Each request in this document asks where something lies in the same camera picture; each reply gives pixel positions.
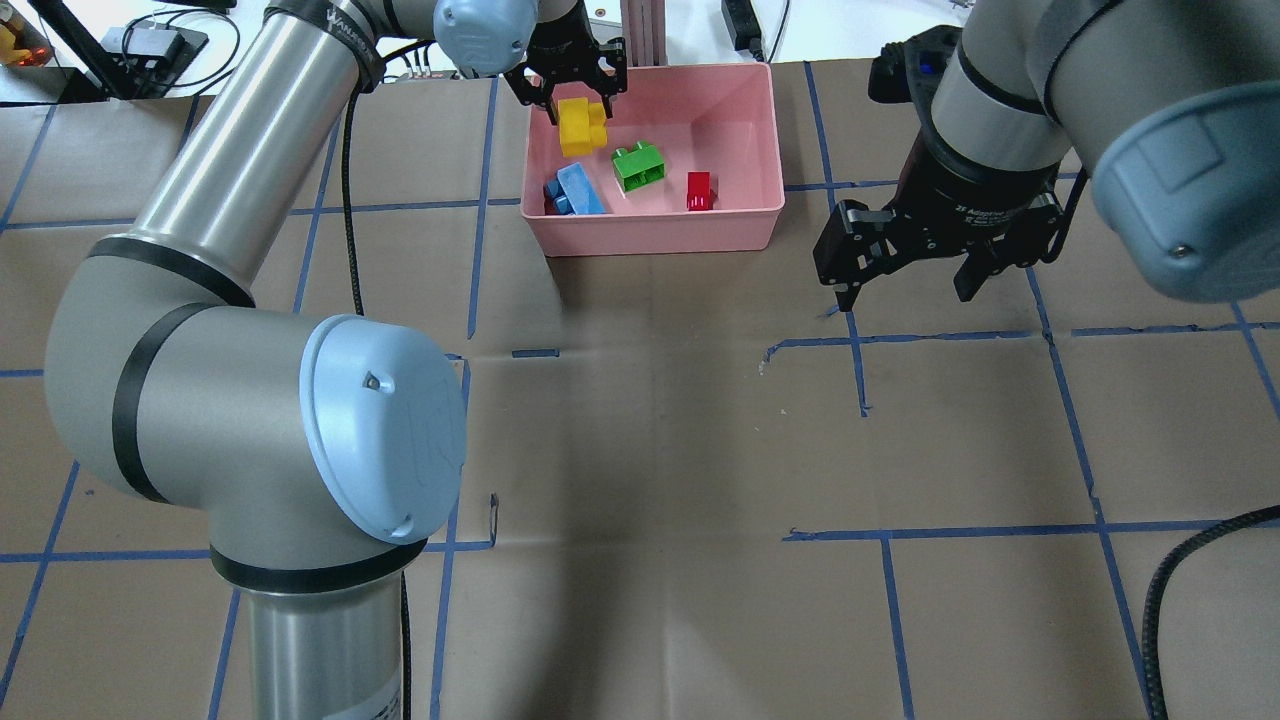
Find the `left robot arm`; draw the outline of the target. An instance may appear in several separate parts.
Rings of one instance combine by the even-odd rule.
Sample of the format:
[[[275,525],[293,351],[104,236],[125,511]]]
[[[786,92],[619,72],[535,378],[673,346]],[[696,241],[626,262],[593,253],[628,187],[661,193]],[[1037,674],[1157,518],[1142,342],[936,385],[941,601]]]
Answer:
[[[44,364],[67,447],[110,486],[195,509],[250,610],[257,719],[407,719],[404,569],[460,497],[460,378],[422,332],[256,307],[251,286],[381,38],[438,44],[522,104],[626,88],[581,1],[270,1],[134,224],[100,240]]]

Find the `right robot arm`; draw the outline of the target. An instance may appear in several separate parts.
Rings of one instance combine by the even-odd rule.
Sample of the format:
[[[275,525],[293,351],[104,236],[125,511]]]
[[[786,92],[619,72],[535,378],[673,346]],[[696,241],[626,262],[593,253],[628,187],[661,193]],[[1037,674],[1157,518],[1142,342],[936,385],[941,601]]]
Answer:
[[[1061,254],[1084,190],[1146,282],[1187,302],[1277,288],[1275,1],[979,1],[964,27],[887,44],[869,99],[919,120],[896,195],[844,200],[813,259],[861,288],[961,258],[972,300]]]

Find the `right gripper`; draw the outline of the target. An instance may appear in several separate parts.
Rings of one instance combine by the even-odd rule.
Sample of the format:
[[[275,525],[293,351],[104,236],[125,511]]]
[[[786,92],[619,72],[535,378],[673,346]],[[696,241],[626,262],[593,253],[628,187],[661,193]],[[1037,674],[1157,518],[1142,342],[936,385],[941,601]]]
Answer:
[[[992,275],[1055,260],[1064,220],[1053,191],[1059,168],[983,167],[924,126],[882,209],[842,200],[831,213],[813,249],[818,281],[833,286],[838,311],[850,313],[874,278],[961,256],[954,288],[960,302],[970,302]]]

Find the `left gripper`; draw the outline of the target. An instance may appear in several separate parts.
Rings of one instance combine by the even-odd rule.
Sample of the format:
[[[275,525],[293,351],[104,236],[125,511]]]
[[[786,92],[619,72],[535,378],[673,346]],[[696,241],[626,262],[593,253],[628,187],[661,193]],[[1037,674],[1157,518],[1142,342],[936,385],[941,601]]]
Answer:
[[[543,1],[540,9],[544,17],[525,44],[524,59],[503,74],[516,99],[556,126],[556,86],[582,83],[598,92],[612,120],[616,99],[628,88],[625,37],[596,38],[585,1]]]

